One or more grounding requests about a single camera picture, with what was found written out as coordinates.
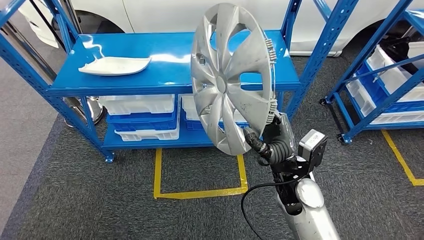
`blue crate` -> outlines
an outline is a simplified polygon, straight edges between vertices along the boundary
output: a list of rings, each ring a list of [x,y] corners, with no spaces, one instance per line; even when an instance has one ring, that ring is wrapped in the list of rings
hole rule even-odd
[[[200,121],[187,120],[186,111],[181,110],[181,113],[182,113],[182,117],[184,119],[184,122],[185,122],[188,130],[190,130],[190,131],[203,131],[204,130],[202,123]],[[249,123],[247,123],[247,122],[236,122],[236,124],[240,128],[245,128],[245,127],[249,126]],[[224,124],[222,122],[219,123],[219,126],[222,129],[224,129]]]
[[[356,75],[362,75],[371,72],[371,67],[367,62],[356,71]],[[369,74],[359,78],[361,84],[365,87],[368,94],[371,96],[375,105],[378,106],[390,96],[384,82],[378,77],[377,73]],[[398,112],[411,112],[411,111],[424,111],[424,101],[403,101],[392,103],[384,113],[398,113]]]
[[[117,132],[136,130],[173,130],[177,128],[178,97],[174,111],[169,113],[132,113],[130,115],[107,115],[106,122]]]

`hubcap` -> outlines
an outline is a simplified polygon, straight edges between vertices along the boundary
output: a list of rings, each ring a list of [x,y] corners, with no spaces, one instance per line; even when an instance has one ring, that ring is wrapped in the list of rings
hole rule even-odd
[[[242,30],[249,30],[243,32],[248,36],[230,52],[229,48],[234,47],[232,43],[229,45],[230,39]],[[214,32],[216,48],[211,45]],[[196,110],[210,140],[229,155],[250,150],[243,130],[235,123],[235,110],[258,136],[267,124],[274,95],[272,64],[265,40],[265,33],[253,16],[230,3],[211,7],[195,32],[190,66]],[[242,89],[240,75],[243,73],[260,74],[262,90]]]

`yellow floor marking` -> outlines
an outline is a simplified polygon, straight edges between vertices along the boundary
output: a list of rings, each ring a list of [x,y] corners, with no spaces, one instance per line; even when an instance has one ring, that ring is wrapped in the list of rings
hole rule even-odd
[[[393,142],[392,138],[390,137],[389,133],[386,130],[381,130],[383,133],[383,136],[390,146],[391,150],[393,151],[394,155],[397,158],[397,161],[399,161],[400,165],[402,166],[403,170],[405,171],[406,176],[408,177],[409,181],[414,186],[424,186],[424,179],[417,179],[415,178],[414,174],[412,173],[411,169],[408,167],[404,157],[402,157],[402,154],[399,152],[398,148],[396,147],[395,143]]]
[[[162,148],[158,148],[156,149],[156,157],[154,163],[153,197],[155,199],[198,199],[244,194],[248,190],[248,179],[246,177],[245,160],[242,154],[237,155],[237,163],[238,171],[240,174],[240,187],[204,191],[161,193]]]

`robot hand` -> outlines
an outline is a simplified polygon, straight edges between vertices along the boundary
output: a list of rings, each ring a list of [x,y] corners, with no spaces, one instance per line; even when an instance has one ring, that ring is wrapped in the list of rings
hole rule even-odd
[[[247,144],[259,153],[268,165],[281,163],[294,155],[294,136],[285,113],[275,113],[273,121],[266,125],[263,131],[263,141],[249,127],[245,127],[243,133]]]

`white crate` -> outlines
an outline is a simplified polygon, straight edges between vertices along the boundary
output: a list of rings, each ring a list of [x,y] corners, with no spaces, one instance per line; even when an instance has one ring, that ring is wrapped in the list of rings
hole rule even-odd
[[[176,116],[176,128],[172,130],[135,130],[135,131],[116,131],[120,135],[122,141],[142,141],[145,139],[159,139],[159,140],[177,140],[180,137],[180,109],[181,101],[178,101],[178,110]]]
[[[100,96],[98,102],[105,106],[110,115],[130,115],[135,113],[172,113],[175,95],[130,95]]]
[[[346,84],[346,88],[359,105],[360,111],[364,117],[376,108],[373,99],[358,79]]]
[[[377,70],[386,66],[395,64],[395,62],[387,55],[387,53],[377,45],[374,53],[366,60],[371,69]],[[380,74],[380,79],[383,81],[386,90],[392,94],[402,84],[404,84],[411,74],[401,67],[390,68]],[[418,84],[411,91],[405,94],[398,102],[413,102],[424,101],[424,83]]]
[[[182,108],[185,111],[185,117],[190,121],[200,121],[198,112],[196,111],[196,104],[193,94],[184,94],[182,97]],[[247,123],[242,114],[235,110],[234,120],[236,123]]]
[[[411,59],[413,57],[424,54],[424,41],[414,41],[414,42],[408,43],[408,45],[409,45],[408,58]],[[418,61],[414,61],[412,64],[414,64],[415,67],[418,69],[424,68],[424,58]]]
[[[411,123],[424,121],[424,111],[383,113],[370,124]]]
[[[359,80],[354,80],[346,85],[347,90],[359,105],[362,115],[366,117],[376,108],[376,105]],[[382,113],[370,124],[393,124],[424,121],[424,111],[403,111]]]

